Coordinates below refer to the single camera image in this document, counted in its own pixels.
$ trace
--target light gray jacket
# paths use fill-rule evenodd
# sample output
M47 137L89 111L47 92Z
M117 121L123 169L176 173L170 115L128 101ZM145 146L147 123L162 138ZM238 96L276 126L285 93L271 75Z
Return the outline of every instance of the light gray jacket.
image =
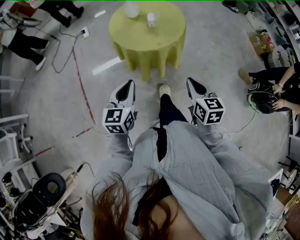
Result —
M129 193L128 239L139 239L132 225L139 200L147 191L149 167L164 177L186 215L206 240L258 239L272 204L272 189L247 157L216 130L217 126L198 126L174 121L165 126L167 153L159 162L158 135L149 129L135 142L133 152L127 136L114 136L112 158L100 166L93 186L100 192L110 184L111 171L117 172ZM93 214L84 208L81 228L93 240Z

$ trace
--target long brown hair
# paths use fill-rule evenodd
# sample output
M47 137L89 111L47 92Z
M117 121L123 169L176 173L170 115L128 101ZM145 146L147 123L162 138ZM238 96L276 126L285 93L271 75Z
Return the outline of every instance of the long brown hair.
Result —
M114 183L106 185L105 189L98 193L92 191L92 210L94 213L94 240L125 240L125 223L129 212L128 193L122 178L117 173L112 173ZM147 184L149 197L145 200L138 218L140 239L142 240L166 240L169 235L169 227L175 217L171 219L169 205L161 201L160 182L155 173L151 174L151 183ZM161 227L151 219L150 215L155 205L165 212L166 218Z

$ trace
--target hand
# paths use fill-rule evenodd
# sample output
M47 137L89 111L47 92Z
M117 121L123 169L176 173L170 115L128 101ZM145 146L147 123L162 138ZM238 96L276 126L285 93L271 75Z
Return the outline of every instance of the hand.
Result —
M285 107L285 100L280 99L272 104L274 110L278 110L280 108Z
M274 94L278 93L279 95L281 95L281 92L282 92L282 87L279 86L278 84L274 85L272 87L273 91L274 91Z

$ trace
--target gray concrete floor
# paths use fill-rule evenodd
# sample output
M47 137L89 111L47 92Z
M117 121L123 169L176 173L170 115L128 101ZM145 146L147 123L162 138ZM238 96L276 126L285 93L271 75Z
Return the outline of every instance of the gray concrete floor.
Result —
M158 120L159 83L170 85L173 102L188 120L191 119L188 111L191 104L186 90L186 78L189 76L209 85L223 99L226 114L222 125L229 132L240 130L253 117L254 110L246 102L247 85L239 78L237 71L240 67L259 71L263 64L248 39L248 34L253 30L244 15L231 12L219 1L175 2L187 22L180 68L175 70L167 66L164 79L160 79L157 70L153 70L150 81L143 82L139 69L130 72L125 62L98 75L92 74L93 69L117 57L109 38L108 23L122 2L77 1L75 4L85 7L84 14L71 27L63 27L62 30L76 35L87 26L90 31L88 38L77 41L77 63L71 55L64 71L55 73L51 66L57 48L54 40L46 50L47 60L39 72L35 71L34 64L29 60L21 59L9 50L4 52L2 74L26 76L21 90L13 97L12 109L15 114L30 114L28 125L29 132L34 136L34 153L48 149L37 157L37 166L42 174L61 172L69 166L76 169L83 161L89 162L96 171L101 162L109 158L107 148L110 141L99 133L102 109L113 89L128 79L136 83L136 108L139 111L135 127L130 132L132 141ZM102 10L106 13L95 18L95 13ZM42 10L38 10L33 17L43 20L41 27L51 19ZM60 68L74 40L61 36L58 29L59 23L54 19L43 27L43 31L62 40L54 63ZM26 30L26 33L49 39L34 29ZM83 90L96 124L89 113ZM288 119L279 113L256 114L247 128L232 134L232 141L237 146L243 146L242 150L266 172L273 171L278 167L277 161L283 160L287 154L287 129ZM83 196L93 180L88 167L84 167L79 178L75 194Z

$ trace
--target round table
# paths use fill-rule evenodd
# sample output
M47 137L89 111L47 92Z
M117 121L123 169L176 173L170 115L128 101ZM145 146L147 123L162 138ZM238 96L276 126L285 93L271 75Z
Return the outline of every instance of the round table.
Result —
M165 64L178 68L183 50L186 21L182 12L167 1L137 1L140 14L128 18L120 7L109 21L109 34L121 60L126 59L128 68L140 67L142 79L148 80L151 68L165 76ZM159 18L153 28L147 25L147 14Z

